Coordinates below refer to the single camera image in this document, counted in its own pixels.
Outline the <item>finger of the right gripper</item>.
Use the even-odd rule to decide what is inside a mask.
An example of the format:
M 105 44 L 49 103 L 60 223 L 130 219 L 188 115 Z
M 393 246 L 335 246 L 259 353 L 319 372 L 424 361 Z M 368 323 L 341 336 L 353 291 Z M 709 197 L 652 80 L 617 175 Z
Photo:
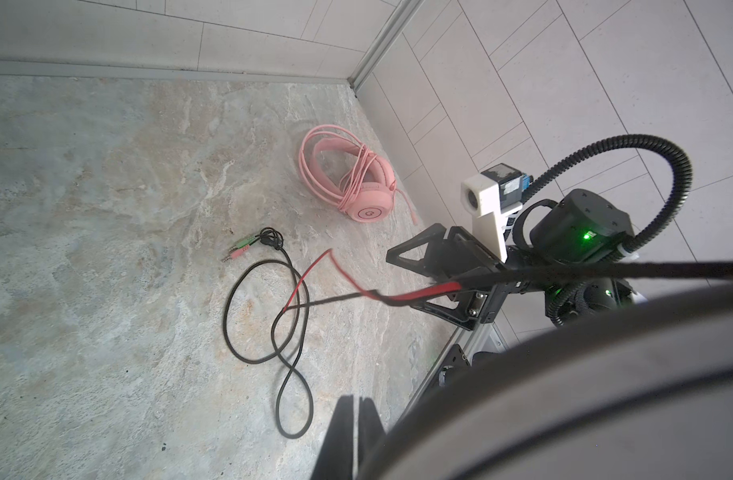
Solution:
M 458 226 L 434 223 L 406 242 L 387 250 L 388 264 L 430 279 L 452 279 L 462 274 L 461 255 L 454 235 Z
M 411 308 L 431 315 L 465 331 L 474 330 L 479 320 L 479 310 L 473 307 L 475 293 L 453 294 L 454 306 L 444 306 L 434 301 L 422 301 Z

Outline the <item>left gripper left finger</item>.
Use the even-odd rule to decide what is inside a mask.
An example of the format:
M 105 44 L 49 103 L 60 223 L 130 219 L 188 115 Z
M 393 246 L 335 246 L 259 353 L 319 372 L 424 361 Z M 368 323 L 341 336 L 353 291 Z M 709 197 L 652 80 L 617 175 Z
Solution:
M 354 396 L 338 399 L 311 480 L 354 478 Z

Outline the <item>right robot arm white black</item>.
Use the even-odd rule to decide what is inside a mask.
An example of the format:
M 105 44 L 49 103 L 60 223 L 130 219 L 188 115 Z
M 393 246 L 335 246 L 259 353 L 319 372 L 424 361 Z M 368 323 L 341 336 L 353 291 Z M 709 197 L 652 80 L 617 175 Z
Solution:
M 672 173 L 664 206 L 640 232 L 634 232 L 627 213 L 585 189 L 574 189 L 559 201 L 532 201 L 564 172 L 602 153 L 622 149 L 655 153 Z M 487 246 L 481 235 L 462 227 L 434 224 L 388 250 L 386 260 L 438 284 L 534 267 L 616 263 L 638 252 L 674 220 L 690 192 L 692 178 L 687 154 L 671 141 L 644 134 L 613 136 L 568 155 L 523 188 L 521 200 L 526 208 L 508 218 L 500 246 Z M 454 307 L 416 300 L 412 308 L 471 331 L 492 322 L 508 295 L 529 292 L 543 293 L 545 315 L 556 326 L 582 314 L 614 309 L 630 302 L 633 294 L 624 279 L 608 275 L 588 280 L 484 280 L 480 286 L 448 293 Z

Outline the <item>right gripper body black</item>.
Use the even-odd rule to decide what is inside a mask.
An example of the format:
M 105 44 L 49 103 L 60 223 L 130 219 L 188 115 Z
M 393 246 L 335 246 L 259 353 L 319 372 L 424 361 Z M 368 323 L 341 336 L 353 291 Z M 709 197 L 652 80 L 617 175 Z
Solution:
M 446 241 L 449 242 L 450 254 L 444 260 L 447 261 L 451 281 L 461 283 L 462 279 L 516 270 L 522 266 L 522 255 L 514 246 L 506 246 L 507 259 L 501 261 L 463 227 L 450 228 Z M 506 297 L 514 291 L 514 282 L 494 284 L 488 281 L 464 287 L 455 294 L 454 323 L 464 330 L 474 330 L 481 324 L 494 322 Z

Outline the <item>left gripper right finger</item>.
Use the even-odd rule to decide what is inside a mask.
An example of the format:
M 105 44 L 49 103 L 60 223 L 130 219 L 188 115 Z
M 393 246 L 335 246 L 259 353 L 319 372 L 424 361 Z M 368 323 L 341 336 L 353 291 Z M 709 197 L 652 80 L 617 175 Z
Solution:
M 360 397 L 358 402 L 358 464 L 364 465 L 370 454 L 380 446 L 384 438 L 376 405 L 371 398 Z

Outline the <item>white black headphones with cable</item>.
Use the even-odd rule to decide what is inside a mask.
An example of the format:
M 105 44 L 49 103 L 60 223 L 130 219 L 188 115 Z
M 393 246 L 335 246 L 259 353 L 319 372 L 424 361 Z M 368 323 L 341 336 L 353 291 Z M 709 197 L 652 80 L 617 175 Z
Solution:
M 580 321 L 472 368 L 418 403 L 354 478 L 610 478 L 706 468 L 733 439 L 733 261 L 534 267 L 388 298 L 412 306 L 484 280 L 717 278 L 722 288 Z

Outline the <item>pink headphones with cable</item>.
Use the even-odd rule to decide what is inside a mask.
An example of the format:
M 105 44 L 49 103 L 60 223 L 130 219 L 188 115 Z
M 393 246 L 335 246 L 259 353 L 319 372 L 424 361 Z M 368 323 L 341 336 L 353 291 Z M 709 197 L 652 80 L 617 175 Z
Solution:
M 318 163 L 324 152 L 343 153 L 356 162 L 334 183 Z M 395 198 L 403 198 L 413 224 L 418 217 L 407 195 L 397 186 L 390 162 L 379 156 L 346 128 L 324 124 L 306 133 L 298 149 L 300 179 L 320 200 L 358 223 L 384 220 L 394 210 Z

